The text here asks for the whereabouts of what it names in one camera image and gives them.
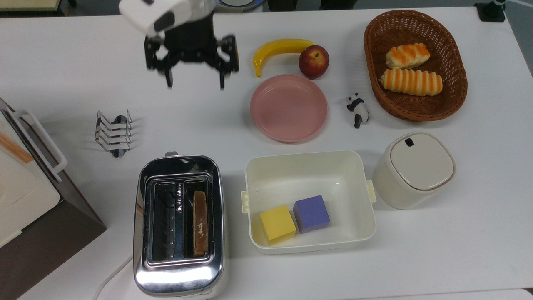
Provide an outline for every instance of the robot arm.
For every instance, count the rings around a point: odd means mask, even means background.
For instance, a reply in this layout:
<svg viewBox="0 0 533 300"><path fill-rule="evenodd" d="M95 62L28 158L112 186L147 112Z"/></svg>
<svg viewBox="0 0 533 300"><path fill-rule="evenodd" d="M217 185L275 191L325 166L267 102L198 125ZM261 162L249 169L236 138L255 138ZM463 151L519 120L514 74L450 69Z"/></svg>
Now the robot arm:
<svg viewBox="0 0 533 300"><path fill-rule="evenodd" d="M233 35L217 41L213 32L214 0L121 0L120 13L146 35L146 65L164 74L173 85L171 68L179 61L206 62L219 71L220 88L224 78L238 72L239 57ZM156 54L161 46L168 50L163 59ZM228 54L225 61L217 50Z"/></svg>

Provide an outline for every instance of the white cable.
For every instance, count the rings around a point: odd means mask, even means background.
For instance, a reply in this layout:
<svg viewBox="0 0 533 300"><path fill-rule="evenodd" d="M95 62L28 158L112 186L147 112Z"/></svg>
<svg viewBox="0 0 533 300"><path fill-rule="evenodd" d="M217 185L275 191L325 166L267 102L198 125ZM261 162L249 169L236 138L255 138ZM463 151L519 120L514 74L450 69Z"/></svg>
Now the white cable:
<svg viewBox="0 0 533 300"><path fill-rule="evenodd" d="M133 254L131 254L128 259L122 263L122 265L120 267L118 267L118 269L116 269L109 277L107 277L103 282L102 284L98 287L98 290L94 293L94 297L93 297L93 300L96 300L98 299L98 296L100 295L100 292L103 290L103 288L106 286L106 284L111 281L111 279L113 279L113 277L115 277L116 274L118 274L118 272L120 272L122 269L124 269L124 267L133 259Z"/></svg>
<svg viewBox="0 0 533 300"><path fill-rule="evenodd" d="M509 0L510 2L514 2L516 4L521 4L523 6L527 6L527 7L530 7L533 9L533 4L529 4L529 3L526 3L526 2L522 2L520 0Z"/></svg>

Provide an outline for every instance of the stainless steel toaster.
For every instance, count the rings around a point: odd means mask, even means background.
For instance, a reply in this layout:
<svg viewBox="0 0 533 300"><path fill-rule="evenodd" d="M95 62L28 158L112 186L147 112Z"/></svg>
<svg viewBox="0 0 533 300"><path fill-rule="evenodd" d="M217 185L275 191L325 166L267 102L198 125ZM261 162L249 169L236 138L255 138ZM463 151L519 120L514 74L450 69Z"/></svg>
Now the stainless steel toaster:
<svg viewBox="0 0 533 300"><path fill-rule="evenodd" d="M207 203L207 251L193 254L193 195ZM134 277L150 296L210 299L228 280L222 183L213 160L176 155L141 171L135 210Z"/></svg>

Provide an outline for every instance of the pink plate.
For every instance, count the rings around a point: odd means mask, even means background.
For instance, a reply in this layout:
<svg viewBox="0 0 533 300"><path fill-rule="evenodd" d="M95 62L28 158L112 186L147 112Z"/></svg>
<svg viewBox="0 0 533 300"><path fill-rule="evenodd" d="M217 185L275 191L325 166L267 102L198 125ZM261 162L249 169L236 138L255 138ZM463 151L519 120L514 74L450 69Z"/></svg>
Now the pink plate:
<svg viewBox="0 0 533 300"><path fill-rule="evenodd" d="M328 102L309 79L279 75L265 80L250 101L255 124L267 136L294 143L312 137L324 123Z"/></svg>

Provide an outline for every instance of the brown basket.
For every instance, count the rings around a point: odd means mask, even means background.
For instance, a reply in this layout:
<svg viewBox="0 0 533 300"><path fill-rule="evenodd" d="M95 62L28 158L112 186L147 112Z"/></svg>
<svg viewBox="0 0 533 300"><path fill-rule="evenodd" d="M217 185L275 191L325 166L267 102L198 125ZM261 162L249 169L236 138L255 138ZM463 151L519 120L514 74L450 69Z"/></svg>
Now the brown basket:
<svg viewBox="0 0 533 300"><path fill-rule="evenodd" d="M424 43L430 58L415 70L435 72L442 77L442 92L433 97L413 96L384 89L378 78L387 69L385 54L392 47ZM410 10L385 12L365 30L365 55L372 90L389 114L407 121L436 121L459 110L468 82L459 49L450 32L427 14Z"/></svg>

